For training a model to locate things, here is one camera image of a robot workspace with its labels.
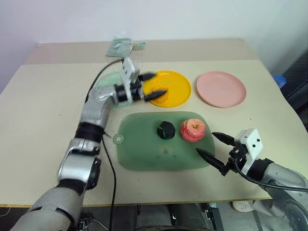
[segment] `black cable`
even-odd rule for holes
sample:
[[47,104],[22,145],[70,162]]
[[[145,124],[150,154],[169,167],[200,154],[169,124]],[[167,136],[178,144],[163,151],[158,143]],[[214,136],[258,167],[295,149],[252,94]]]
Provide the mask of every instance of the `black cable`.
[[85,103],[88,101],[90,90],[94,87],[94,85],[95,85],[97,79],[98,79],[99,76],[102,74],[102,72],[103,72],[104,70],[106,70],[108,67],[110,67],[111,65],[113,65],[113,64],[116,64],[116,63],[118,63],[118,62],[123,62],[123,60],[124,60],[124,59],[118,59],[118,60],[115,60],[115,61],[113,61],[113,62],[111,62],[111,63],[108,63],[106,66],[103,67],[102,70],[100,70],[100,72],[97,74],[97,76],[96,76],[95,79],[93,80],[93,83],[91,84],[91,87],[90,87],[90,89],[89,89],[89,91],[88,91],[88,93],[87,93],[87,96],[86,96]]
[[109,163],[110,163],[110,167],[112,169],[112,172],[114,174],[114,192],[113,192],[113,195],[112,195],[112,202],[111,202],[111,208],[110,208],[110,218],[109,218],[109,231],[112,231],[112,218],[113,218],[113,213],[114,213],[114,205],[115,205],[115,196],[116,196],[116,171],[114,169],[114,166],[111,162],[111,159],[110,159],[110,156],[107,152],[107,149],[106,149],[106,145],[105,145],[105,142],[104,142],[104,137],[102,137],[102,142],[103,142],[103,146],[104,146],[104,149],[105,149],[105,152],[107,154],[107,157],[108,157],[108,160],[109,160]]
[[258,180],[252,179],[251,177],[245,175],[239,168],[238,163],[240,162],[239,158],[235,158],[234,159],[234,166],[236,171],[246,180],[254,183],[254,184],[258,184],[258,185],[262,185],[264,187],[269,187],[269,188],[274,188],[274,189],[281,189],[281,190],[291,190],[291,191],[298,191],[298,192],[306,192],[308,193],[308,189],[306,188],[298,188],[298,187],[288,187],[288,186],[280,186],[280,185],[273,185],[273,184],[266,184],[266,183],[262,183]]

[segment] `green cutting board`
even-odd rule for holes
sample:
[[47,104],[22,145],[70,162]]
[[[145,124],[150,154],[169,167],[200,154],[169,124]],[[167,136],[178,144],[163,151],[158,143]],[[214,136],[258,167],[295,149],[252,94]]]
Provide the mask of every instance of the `green cutting board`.
[[[185,141],[180,134],[181,123],[186,119],[200,119],[206,124],[206,135],[198,142]],[[161,139],[157,127],[163,121],[171,122],[176,128],[170,140]],[[126,117],[118,135],[123,135],[117,145],[119,163],[135,171],[183,170],[208,166],[196,148],[215,154],[213,137],[205,120],[193,112],[138,113]]]

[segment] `yellow plate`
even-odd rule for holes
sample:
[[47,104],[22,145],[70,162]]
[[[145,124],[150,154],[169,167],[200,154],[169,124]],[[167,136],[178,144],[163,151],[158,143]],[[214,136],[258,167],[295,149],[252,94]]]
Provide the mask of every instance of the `yellow plate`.
[[162,89],[167,89],[167,93],[150,101],[159,107],[179,106],[189,99],[192,92],[188,79],[174,71],[158,71],[156,77],[143,84],[143,92],[146,95]]

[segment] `table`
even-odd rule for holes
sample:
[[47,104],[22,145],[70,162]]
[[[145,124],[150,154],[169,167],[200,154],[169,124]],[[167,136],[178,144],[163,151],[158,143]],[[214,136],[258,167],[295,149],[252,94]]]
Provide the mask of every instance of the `table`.
[[[110,43],[39,45],[0,96],[0,206],[30,206],[57,184],[57,171],[74,137],[88,87],[106,64]],[[236,136],[257,128],[269,158],[308,176],[307,132],[262,62],[240,39],[148,41],[135,51],[141,71],[169,69],[192,84],[189,100],[176,108],[137,102],[111,111],[106,131],[114,135],[120,121],[136,112],[193,111],[212,131]],[[247,97],[234,108],[215,108],[196,92],[198,76],[224,71],[239,78]],[[257,185],[213,167],[181,171],[137,172],[117,162],[116,147],[105,139],[117,175],[115,204],[166,204],[265,199]],[[230,146],[214,139],[216,156],[226,163]],[[102,149],[98,185],[86,193],[84,206],[109,205],[113,175]]]

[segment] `pink plate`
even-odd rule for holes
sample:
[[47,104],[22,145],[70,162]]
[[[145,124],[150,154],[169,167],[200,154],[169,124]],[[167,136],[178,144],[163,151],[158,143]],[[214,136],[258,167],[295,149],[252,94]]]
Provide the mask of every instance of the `pink plate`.
[[221,71],[202,74],[197,81],[200,97],[215,107],[234,107],[244,101],[246,89],[235,76]]

